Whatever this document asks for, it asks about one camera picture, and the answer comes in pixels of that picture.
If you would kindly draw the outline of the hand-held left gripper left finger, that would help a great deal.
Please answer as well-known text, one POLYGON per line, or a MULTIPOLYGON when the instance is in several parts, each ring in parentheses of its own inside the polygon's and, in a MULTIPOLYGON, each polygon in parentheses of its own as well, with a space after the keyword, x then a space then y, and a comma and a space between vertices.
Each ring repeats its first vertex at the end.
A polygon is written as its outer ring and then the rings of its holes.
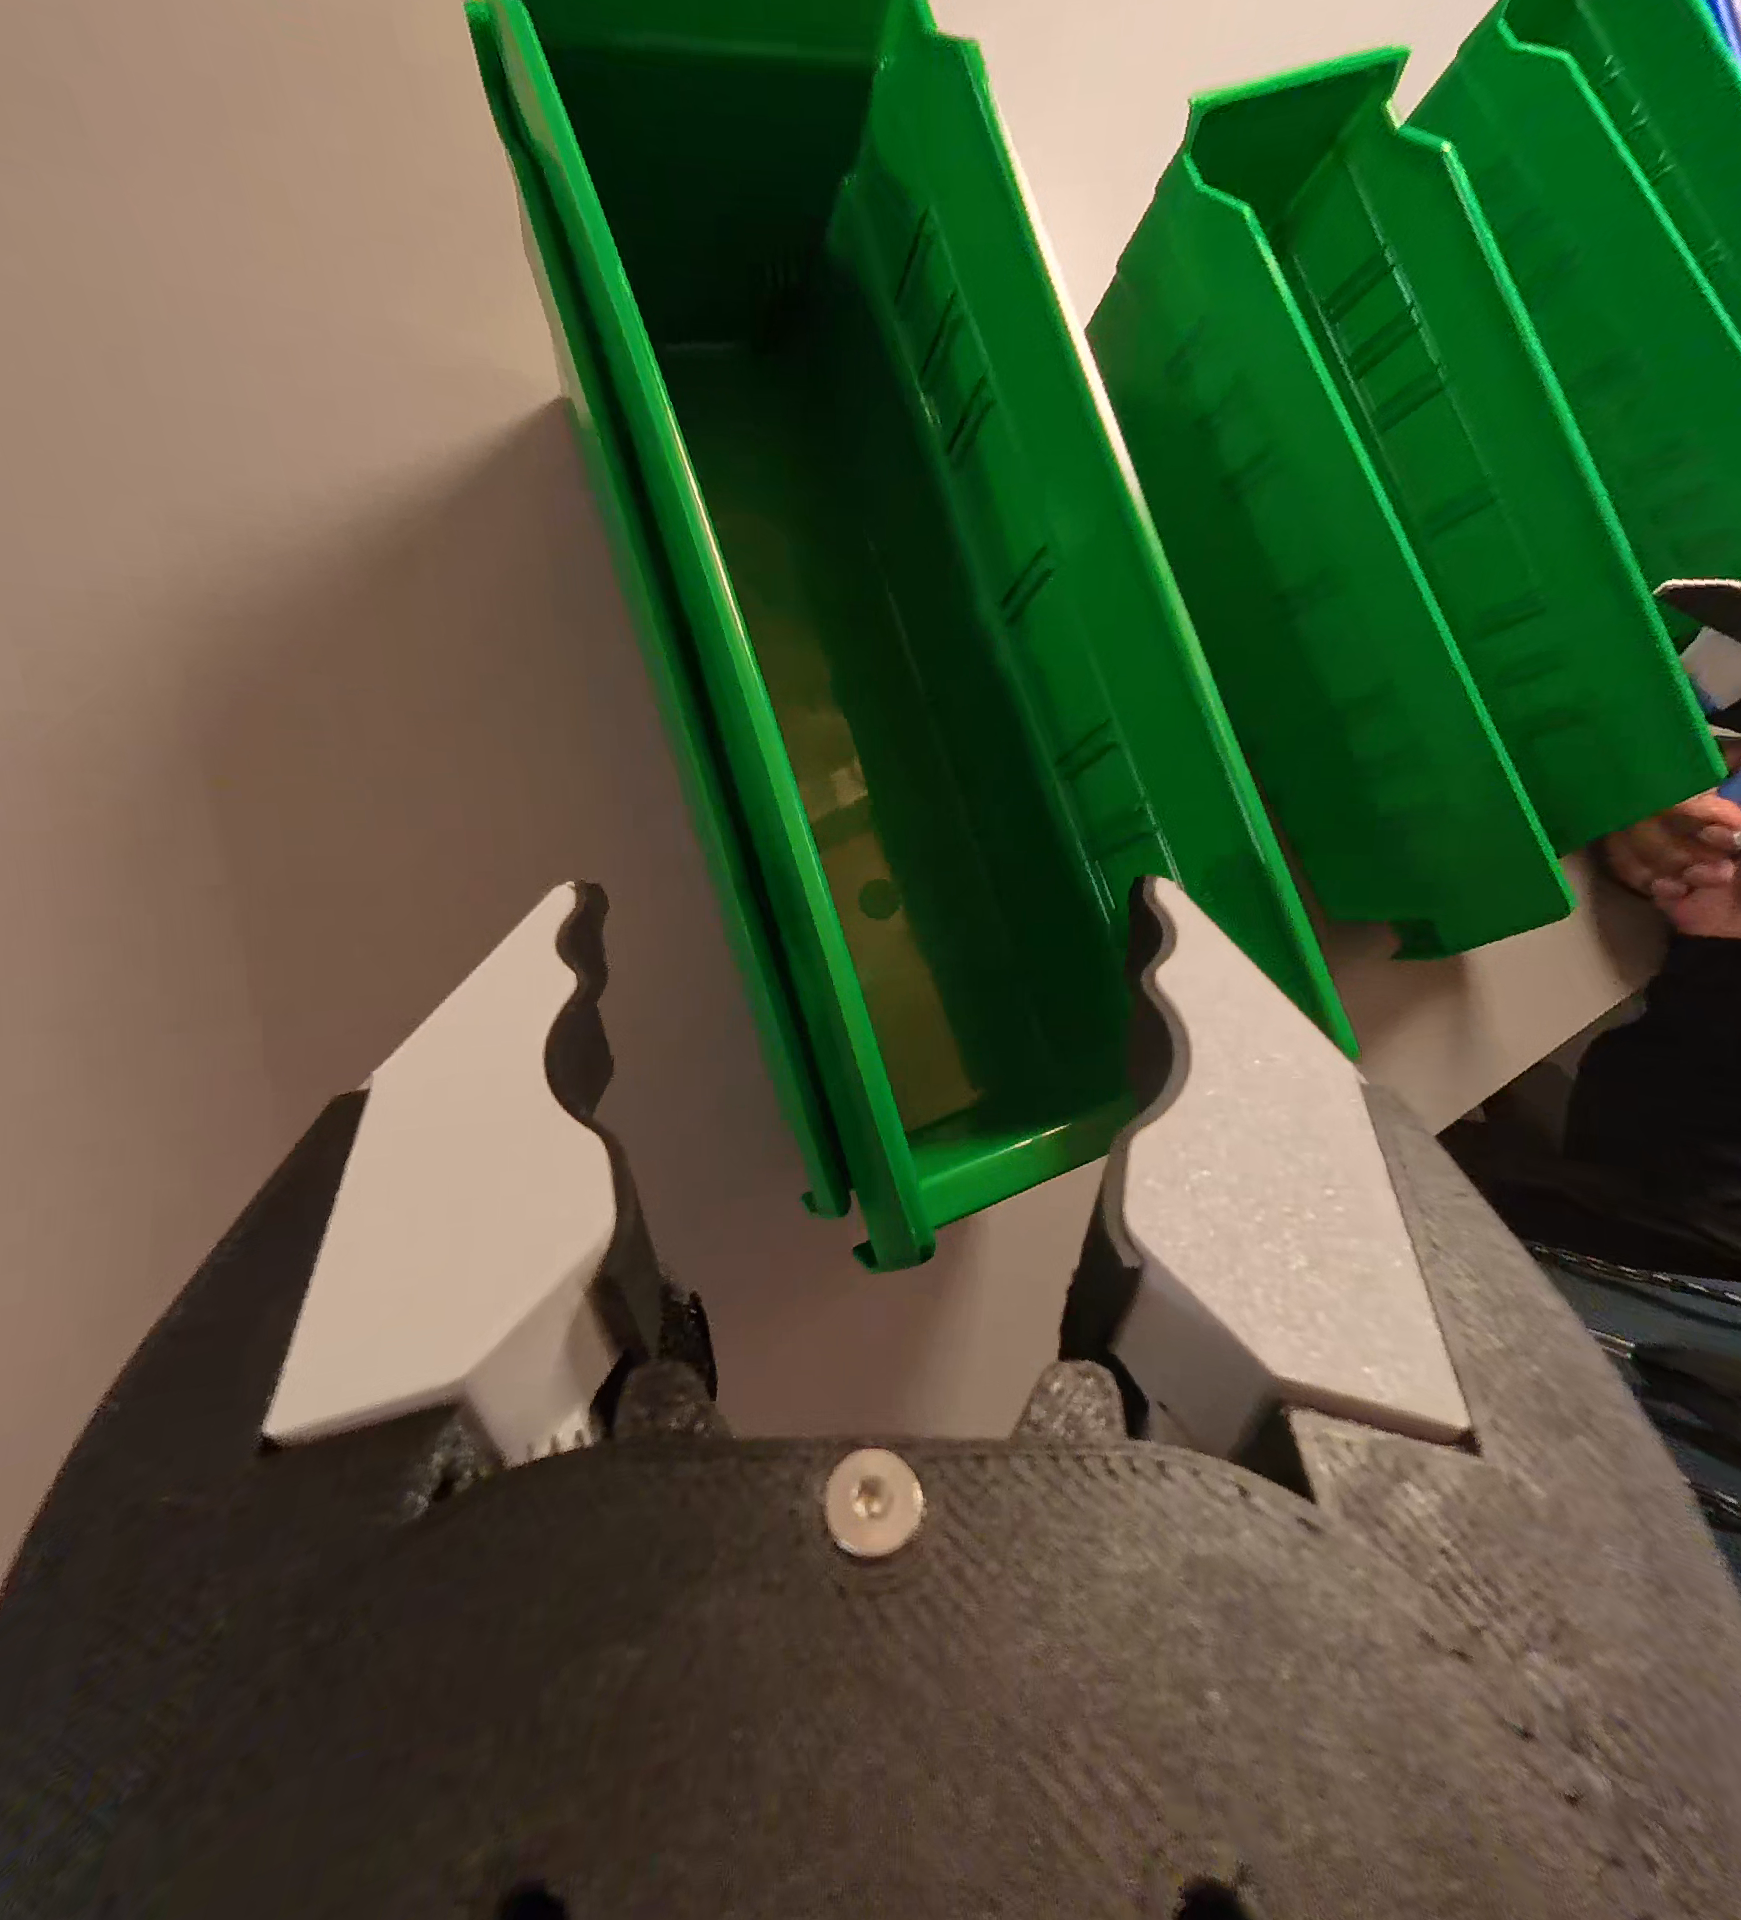
POLYGON ((364 1078, 259 1414, 325 1448, 459 1414, 504 1466, 604 1438, 662 1343, 662 1260, 597 1125, 604 885, 560 882, 364 1078))

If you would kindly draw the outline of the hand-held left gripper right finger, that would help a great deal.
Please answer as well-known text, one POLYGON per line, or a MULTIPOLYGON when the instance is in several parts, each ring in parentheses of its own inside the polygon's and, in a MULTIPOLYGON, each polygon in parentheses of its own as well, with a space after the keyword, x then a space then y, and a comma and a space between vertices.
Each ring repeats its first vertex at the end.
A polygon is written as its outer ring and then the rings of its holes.
POLYGON ((1465 1448, 1364 1070, 1176 885, 1125 898, 1125 1092, 1059 1353, 1125 1430, 1237 1459, 1271 1414, 1465 1448))

